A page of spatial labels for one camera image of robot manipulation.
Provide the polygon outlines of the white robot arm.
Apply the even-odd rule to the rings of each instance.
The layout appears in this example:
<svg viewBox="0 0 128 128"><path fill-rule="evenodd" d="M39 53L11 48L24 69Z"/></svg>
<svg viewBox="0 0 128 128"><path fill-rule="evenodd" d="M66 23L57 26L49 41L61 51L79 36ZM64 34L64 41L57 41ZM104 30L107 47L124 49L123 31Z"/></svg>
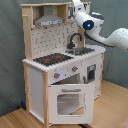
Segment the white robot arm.
<svg viewBox="0 0 128 128"><path fill-rule="evenodd" d="M85 36L88 39L108 47L119 47L128 52L128 29L119 28L109 37L102 37L100 31L104 23L103 16L95 12L89 15L80 0L72 0L72 5L74 20L79 27L85 30Z"/></svg>

